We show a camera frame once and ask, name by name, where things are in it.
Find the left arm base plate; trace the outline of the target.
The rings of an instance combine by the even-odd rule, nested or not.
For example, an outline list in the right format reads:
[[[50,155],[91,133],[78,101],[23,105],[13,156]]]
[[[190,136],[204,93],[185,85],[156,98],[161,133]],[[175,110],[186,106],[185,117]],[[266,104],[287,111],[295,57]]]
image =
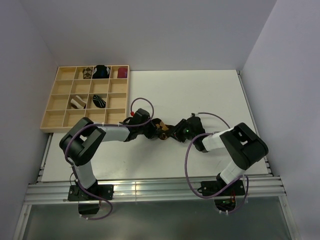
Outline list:
[[[78,213],[83,217],[91,217],[99,212],[103,202],[110,204],[113,193],[112,184],[96,184],[85,190],[75,184],[69,187],[67,201],[78,202]]]

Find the black white striped sock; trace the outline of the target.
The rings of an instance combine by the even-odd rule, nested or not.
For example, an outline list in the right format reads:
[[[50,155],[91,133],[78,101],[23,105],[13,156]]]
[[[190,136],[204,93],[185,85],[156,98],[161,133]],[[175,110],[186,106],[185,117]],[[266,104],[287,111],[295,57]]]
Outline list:
[[[107,95],[106,94],[94,94],[92,96],[92,102],[95,107],[104,109],[107,105]]]

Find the rolled red sock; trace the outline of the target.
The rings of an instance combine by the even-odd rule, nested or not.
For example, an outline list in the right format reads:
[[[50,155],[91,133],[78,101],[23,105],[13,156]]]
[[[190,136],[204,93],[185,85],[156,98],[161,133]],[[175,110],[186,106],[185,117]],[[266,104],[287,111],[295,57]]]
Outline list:
[[[117,70],[117,78],[118,79],[126,79],[128,77],[128,68],[127,67],[119,67]]]

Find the brown argyle sock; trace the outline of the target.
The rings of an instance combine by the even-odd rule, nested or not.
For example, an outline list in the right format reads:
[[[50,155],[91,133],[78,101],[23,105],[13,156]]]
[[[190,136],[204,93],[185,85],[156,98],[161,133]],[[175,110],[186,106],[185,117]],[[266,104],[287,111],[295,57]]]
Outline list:
[[[174,125],[165,124],[160,118],[154,118],[151,122],[156,127],[155,136],[163,141],[170,137],[172,129],[175,127]]]

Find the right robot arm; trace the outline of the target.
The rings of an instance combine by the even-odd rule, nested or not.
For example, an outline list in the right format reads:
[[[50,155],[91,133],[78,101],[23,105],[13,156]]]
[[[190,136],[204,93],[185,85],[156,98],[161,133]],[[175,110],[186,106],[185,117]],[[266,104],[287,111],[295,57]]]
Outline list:
[[[222,195],[229,194],[234,188],[233,181],[269,153],[267,144],[243,122],[224,131],[206,133],[200,117],[192,114],[174,126],[169,136],[181,143],[190,140],[202,153],[227,150],[231,161],[218,175],[216,183],[216,189]]]

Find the wooden compartment tray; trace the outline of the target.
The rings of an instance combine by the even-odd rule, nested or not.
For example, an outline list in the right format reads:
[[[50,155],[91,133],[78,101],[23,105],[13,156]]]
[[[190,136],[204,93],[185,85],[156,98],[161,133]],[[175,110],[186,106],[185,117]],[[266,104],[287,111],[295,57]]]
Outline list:
[[[95,123],[116,124],[127,117],[129,110],[129,65],[105,65],[110,68],[109,78],[83,79],[83,68],[96,65],[60,66],[42,118],[40,129],[44,133],[62,133],[70,130],[81,118],[88,117]],[[128,69],[127,78],[117,78],[118,69]],[[93,95],[107,95],[106,107],[97,108]],[[85,109],[74,109],[70,101],[74,96],[86,101]]]

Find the rolled argyle sock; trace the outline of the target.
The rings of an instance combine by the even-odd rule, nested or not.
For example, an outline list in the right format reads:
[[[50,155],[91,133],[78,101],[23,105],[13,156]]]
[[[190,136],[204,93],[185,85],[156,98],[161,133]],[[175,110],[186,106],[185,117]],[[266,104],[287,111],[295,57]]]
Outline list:
[[[93,74],[92,67],[87,66],[82,69],[82,78],[83,79],[91,79],[92,74]]]

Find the tan brown striped sock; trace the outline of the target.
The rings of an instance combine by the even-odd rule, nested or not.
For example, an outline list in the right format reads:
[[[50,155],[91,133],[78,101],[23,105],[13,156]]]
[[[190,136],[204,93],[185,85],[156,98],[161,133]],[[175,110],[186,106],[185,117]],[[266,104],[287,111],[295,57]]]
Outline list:
[[[84,101],[79,95],[75,95],[70,99],[70,106],[73,109],[83,110],[86,108],[87,102]]]

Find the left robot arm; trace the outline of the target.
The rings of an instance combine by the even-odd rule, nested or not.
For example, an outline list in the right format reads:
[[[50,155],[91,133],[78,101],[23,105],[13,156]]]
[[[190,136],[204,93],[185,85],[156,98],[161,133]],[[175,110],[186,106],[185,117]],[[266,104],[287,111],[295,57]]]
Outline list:
[[[81,118],[59,142],[80,187],[79,194],[91,200],[98,193],[98,180],[91,159],[102,142],[129,142],[139,135],[156,138],[160,134],[161,122],[159,118],[152,119],[142,108],[117,124],[94,123],[88,117]]]

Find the rolled black blue sock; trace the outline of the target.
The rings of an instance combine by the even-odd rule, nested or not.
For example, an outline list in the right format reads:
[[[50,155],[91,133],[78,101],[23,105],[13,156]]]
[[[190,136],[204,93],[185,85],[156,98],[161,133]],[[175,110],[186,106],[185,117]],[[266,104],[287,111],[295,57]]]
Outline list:
[[[92,78],[93,79],[108,79],[110,77],[111,69],[106,65],[97,65],[94,67]]]

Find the aluminium rail frame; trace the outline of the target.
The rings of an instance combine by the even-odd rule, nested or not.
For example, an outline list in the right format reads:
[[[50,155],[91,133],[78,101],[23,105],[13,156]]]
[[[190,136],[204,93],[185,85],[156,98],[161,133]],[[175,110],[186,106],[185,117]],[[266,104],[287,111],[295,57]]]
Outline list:
[[[250,177],[249,201],[229,216],[193,195],[183,178],[116,180],[114,212],[86,221],[67,202],[68,182],[27,188],[16,240],[298,240],[282,180]]]

